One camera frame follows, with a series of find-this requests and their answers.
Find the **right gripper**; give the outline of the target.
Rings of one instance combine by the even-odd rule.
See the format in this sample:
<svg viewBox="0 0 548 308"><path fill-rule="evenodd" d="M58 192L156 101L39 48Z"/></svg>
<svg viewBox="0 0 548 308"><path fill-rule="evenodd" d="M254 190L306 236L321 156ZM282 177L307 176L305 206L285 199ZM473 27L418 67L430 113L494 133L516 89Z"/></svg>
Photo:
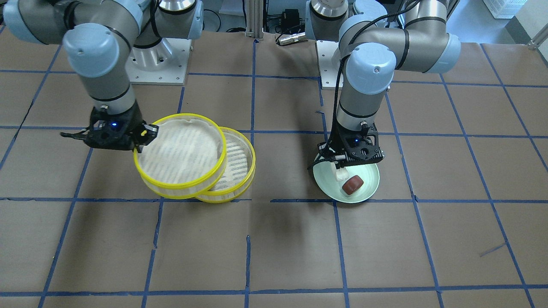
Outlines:
<svg viewBox="0 0 548 308"><path fill-rule="evenodd" d="M158 135L159 127L147 124L142 118L138 103L123 113L109 114L107 107L93 108L89 125L78 133L64 133L63 138L71 138L84 142L90 148L133 151L141 153L144 146L149 145Z"/></svg>

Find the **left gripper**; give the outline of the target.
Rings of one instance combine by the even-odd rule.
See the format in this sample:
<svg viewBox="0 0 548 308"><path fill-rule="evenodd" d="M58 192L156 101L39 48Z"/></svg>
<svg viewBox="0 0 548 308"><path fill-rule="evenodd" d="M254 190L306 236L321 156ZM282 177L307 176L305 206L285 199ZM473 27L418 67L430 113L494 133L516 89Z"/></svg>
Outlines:
<svg viewBox="0 0 548 308"><path fill-rule="evenodd" d="M318 163L333 163L335 175L339 174L340 168L376 164L383 159L375 123L369 125L364 121L361 128L354 131L335 122L327 142L318 144Z"/></svg>

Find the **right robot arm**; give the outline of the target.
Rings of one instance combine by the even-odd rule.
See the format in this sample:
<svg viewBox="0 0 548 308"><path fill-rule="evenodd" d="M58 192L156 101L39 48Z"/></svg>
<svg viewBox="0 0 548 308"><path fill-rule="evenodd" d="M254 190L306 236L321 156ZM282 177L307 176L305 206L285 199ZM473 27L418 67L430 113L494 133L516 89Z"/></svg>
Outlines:
<svg viewBox="0 0 548 308"><path fill-rule="evenodd" d="M201 0L8 0L2 14L18 39L61 45L94 103L88 127L62 137L142 152L159 128L143 119L126 62L166 38L198 39L203 10Z"/></svg>

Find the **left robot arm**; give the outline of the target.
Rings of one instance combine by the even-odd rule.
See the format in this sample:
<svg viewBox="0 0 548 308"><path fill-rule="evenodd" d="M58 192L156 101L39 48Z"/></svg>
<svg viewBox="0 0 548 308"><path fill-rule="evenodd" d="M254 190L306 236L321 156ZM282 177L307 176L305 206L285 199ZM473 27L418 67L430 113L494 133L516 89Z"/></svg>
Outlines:
<svg viewBox="0 0 548 308"><path fill-rule="evenodd" d="M387 14L376 0L351 15L347 0L309 0L305 35L336 41L340 56L331 134L320 143L310 169L330 163L336 169L379 163L375 117L395 71L440 74L458 61L461 43L447 33L448 0L406 0Z"/></svg>

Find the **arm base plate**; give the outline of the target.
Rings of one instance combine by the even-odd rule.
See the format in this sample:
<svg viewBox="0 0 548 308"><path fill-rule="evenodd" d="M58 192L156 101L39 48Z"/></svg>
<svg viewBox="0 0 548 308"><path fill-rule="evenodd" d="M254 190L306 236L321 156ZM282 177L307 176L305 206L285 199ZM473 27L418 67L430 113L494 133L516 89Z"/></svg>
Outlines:
<svg viewBox="0 0 548 308"><path fill-rule="evenodd" d="M337 41L316 41L321 90L334 90L340 66L340 50Z"/></svg>
<svg viewBox="0 0 548 308"><path fill-rule="evenodd" d="M125 64L129 80L135 85L185 84L192 40L164 38L155 45L136 45Z"/></svg>

